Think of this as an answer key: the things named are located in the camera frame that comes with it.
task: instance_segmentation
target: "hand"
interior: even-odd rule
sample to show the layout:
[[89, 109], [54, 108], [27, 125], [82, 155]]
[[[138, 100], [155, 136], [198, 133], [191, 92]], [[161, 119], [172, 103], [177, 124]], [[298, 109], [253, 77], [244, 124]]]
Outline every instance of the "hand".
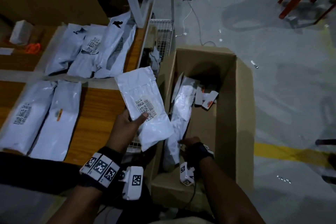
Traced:
[[195, 143], [200, 142], [200, 138], [197, 136], [194, 137], [190, 137], [190, 138], [185, 138], [183, 140], [178, 141], [178, 143], [180, 144], [184, 144], [187, 148], [191, 147], [192, 145], [194, 145]]
[[148, 113], [145, 112], [140, 115], [138, 119], [129, 121], [129, 112], [125, 109], [122, 114], [117, 116], [106, 146], [112, 150], [123, 153], [147, 117]]

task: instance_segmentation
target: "wooden table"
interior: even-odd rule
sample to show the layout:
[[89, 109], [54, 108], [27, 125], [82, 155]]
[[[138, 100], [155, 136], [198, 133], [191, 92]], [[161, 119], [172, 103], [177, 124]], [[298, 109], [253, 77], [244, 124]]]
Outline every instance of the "wooden table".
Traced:
[[[145, 27], [137, 28], [135, 32], [133, 44], [126, 57], [124, 72], [137, 68], [149, 14]], [[36, 38], [40, 28], [39, 26], [34, 28], [32, 37]], [[44, 28], [42, 51], [37, 55], [25, 54], [24, 48], [18, 48], [10, 43], [0, 43], [0, 47], [15, 48], [10, 56], [0, 55], [0, 69], [8, 70], [8, 73], [13, 73], [13, 70], [33, 71], [56, 30], [56, 27]], [[0, 126], [3, 125], [24, 86], [23, 82], [0, 81]], [[118, 90], [82, 87], [79, 116], [64, 162], [76, 165], [86, 163], [93, 153], [106, 144], [115, 118], [124, 108], [125, 103]]]

